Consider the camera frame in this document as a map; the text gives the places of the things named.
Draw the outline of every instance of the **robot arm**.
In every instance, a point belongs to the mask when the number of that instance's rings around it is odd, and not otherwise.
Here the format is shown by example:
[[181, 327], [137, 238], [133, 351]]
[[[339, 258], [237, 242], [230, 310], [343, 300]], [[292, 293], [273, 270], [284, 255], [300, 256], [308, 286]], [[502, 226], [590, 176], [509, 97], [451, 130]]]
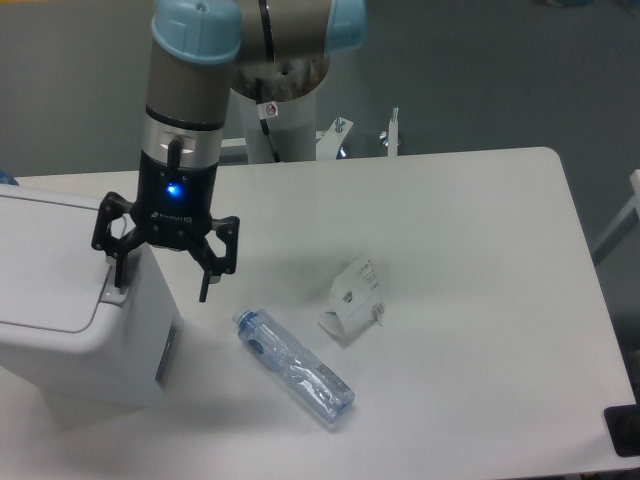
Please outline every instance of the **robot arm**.
[[[115, 260], [116, 287], [145, 242], [191, 254], [204, 271], [201, 302], [235, 272], [240, 221], [210, 214], [234, 67], [350, 50], [365, 29], [364, 0], [156, 1], [137, 197], [109, 192], [91, 242]], [[115, 238], [111, 222], [125, 214], [135, 227]], [[206, 240], [212, 230], [224, 257]]]

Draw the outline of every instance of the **bottle cap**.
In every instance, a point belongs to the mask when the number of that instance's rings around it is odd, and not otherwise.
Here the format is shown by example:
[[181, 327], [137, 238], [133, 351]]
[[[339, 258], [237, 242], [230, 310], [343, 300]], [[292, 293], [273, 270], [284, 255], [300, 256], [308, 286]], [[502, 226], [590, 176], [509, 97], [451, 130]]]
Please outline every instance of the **bottle cap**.
[[245, 319], [250, 313], [253, 313], [251, 310], [244, 310], [243, 312], [236, 312], [233, 314], [233, 321], [236, 325], [240, 326], [240, 322]]

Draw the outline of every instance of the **bottle label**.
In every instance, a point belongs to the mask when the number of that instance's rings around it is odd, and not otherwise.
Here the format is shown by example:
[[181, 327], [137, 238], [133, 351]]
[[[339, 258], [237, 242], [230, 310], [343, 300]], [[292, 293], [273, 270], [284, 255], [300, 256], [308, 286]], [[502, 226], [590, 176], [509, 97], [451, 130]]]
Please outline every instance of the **bottle label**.
[[325, 378], [325, 380], [327, 380], [327, 382], [335, 385], [336, 390], [338, 390], [338, 392], [347, 393], [349, 390], [351, 390], [347, 386], [347, 384], [344, 383], [339, 376], [333, 373], [333, 370], [327, 367], [324, 363], [320, 365], [316, 370], [320, 375], [322, 375]]

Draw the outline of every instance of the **white paper card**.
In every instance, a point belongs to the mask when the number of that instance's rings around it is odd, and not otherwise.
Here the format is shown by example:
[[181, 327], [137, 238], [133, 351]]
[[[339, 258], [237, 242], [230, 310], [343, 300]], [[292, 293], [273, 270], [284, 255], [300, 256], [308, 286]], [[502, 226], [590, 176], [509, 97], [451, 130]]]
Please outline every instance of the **white paper card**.
[[336, 337], [346, 337], [377, 321], [382, 324], [382, 291], [369, 256], [362, 255], [333, 280], [329, 292], [332, 312], [320, 325]]

